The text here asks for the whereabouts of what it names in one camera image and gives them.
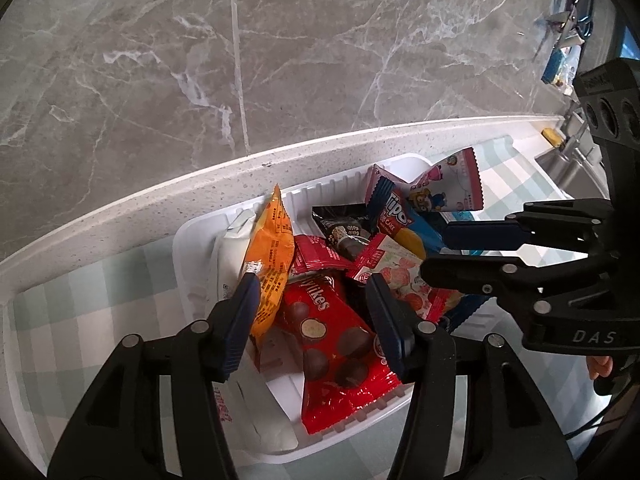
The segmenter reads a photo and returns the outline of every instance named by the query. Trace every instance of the white plastic tray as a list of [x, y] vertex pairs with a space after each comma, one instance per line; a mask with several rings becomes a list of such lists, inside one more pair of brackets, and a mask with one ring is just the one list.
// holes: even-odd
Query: white plastic tray
[[[399, 155], [378, 163], [386, 170], [412, 181], [430, 167], [420, 155]], [[321, 235], [311, 218], [311, 206], [340, 205], [364, 200], [366, 176], [370, 166], [343, 171], [282, 190], [282, 200], [292, 221], [294, 234]], [[222, 234], [244, 209], [260, 213], [267, 197], [258, 197], [191, 219], [175, 234], [173, 258], [180, 301], [187, 320], [204, 316], [204, 302], [209, 277], [209, 260], [215, 238]], [[411, 399], [411, 386], [399, 386], [387, 396], [365, 407], [347, 420], [315, 435], [306, 433], [300, 421], [304, 377], [286, 338], [279, 330], [271, 330], [264, 342], [264, 352], [280, 356], [279, 369], [272, 368], [265, 377], [267, 386], [290, 418], [298, 437], [298, 448], [279, 453], [256, 453], [246, 450], [254, 459], [267, 463], [285, 463], [332, 446], [372, 426]]]

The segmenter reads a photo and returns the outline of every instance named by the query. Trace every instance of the cartoon character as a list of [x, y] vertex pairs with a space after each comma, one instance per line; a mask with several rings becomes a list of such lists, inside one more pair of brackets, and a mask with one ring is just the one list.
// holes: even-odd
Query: cartoon character
[[427, 178], [429, 180], [442, 180], [442, 166], [438, 164], [427, 171]]
[[414, 209], [420, 213], [429, 212], [433, 209], [431, 191], [426, 187], [409, 193], [409, 202], [411, 202]]
[[431, 197], [431, 205], [436, 211], [440, 211], [447, 205], [446, 193], [436, 193]]

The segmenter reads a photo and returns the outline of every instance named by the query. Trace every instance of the grout line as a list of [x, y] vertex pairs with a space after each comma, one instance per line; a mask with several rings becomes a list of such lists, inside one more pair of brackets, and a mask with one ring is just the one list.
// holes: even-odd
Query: grout line
[[238, 92], [238, 103], [240, 105], [240, 120], [242, 122], [242, 138], [246, 154], [251, 153], [249, 146], [249, 135], [246, 130], [246, 115], [244, 113], [244, 94], [242, 92], [242, 73], [240, 72], [240, 28], [238, 27], [238, 0], [231, 0], [231, 26], [234, 35], [234, 62], [236, 68], [236, 91]]

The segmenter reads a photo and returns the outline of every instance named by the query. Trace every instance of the white snack package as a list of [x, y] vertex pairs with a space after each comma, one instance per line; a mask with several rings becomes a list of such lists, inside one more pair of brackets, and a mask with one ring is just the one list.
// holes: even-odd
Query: white snack package
[[207, 315], [217, 302], [228, 300], [236, 290], [254, 225], [255, 212], [245, 209], [231, 222], [224, 234], [216, 238], [207, 282]]
[[[217, 302], [228, 300], [236, 290], [255, 221], [255, 213], [246, 209], [216, 239], [207, 283], [207, 315]], [[248, 343], [247, 348], [253, 350], [253, 345]], [[230, 449], [273, 453], [298, 446], [289, 417], [273, 397], [246, 349], [238, 370], [226, 383], [214, 385], [214, 397]]]

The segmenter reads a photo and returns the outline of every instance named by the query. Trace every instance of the silver screw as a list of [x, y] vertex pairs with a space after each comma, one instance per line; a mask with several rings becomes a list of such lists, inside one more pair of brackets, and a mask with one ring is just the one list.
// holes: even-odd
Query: silver screw
[[209, 330], [209, 323], [204, 321], [204, 319], [199, 319], [191, 323], [191, 331], [195, 332], [196, 334], [202, 334], [207, 330]]
[[433, 334], [436, 326], [431, 321], [421, 321], [418, 323], [418, 330], [423, 334]]
[[514, 274], [517, 272], [517, 270], [518, 270], [518, 267], [513, 264], [504, 264], [502, 266], [502, 272], [506, 274]]
[[545, 300], [536, 301], [536, 303], [533, 304], [533, 310], [538, 314], [548, 314], [551, 312], [551, 303]]
[[122, 346], [125, 348], [133, 348], [140, 342], [140, 336], [137, 334], [129, 334], [122, 339]]
[[500, 334], [489, 334], [486, 339], [491, 346], [496, 348], [502, 348], [504, 346], [504, 338]]

